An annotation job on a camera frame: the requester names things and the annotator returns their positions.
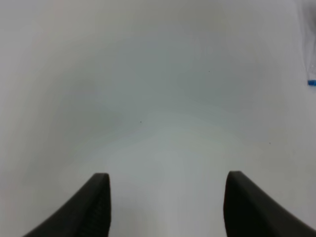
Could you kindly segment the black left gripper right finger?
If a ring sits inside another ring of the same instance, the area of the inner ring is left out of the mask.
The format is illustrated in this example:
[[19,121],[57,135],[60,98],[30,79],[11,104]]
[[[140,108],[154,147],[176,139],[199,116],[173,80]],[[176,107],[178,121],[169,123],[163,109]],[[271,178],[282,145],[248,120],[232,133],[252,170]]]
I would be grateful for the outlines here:
[[280,206],[240,171],[226,179],[223,214],[228,237],[314,237],[316,231]]

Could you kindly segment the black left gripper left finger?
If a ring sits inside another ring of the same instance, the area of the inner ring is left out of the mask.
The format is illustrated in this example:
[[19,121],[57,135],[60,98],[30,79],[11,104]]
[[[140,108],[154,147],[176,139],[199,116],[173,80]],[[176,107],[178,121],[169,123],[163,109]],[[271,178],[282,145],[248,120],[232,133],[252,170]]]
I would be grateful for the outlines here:
[[107,237],[111,188],[107,173],[95,173],[63,206],[27,237]]

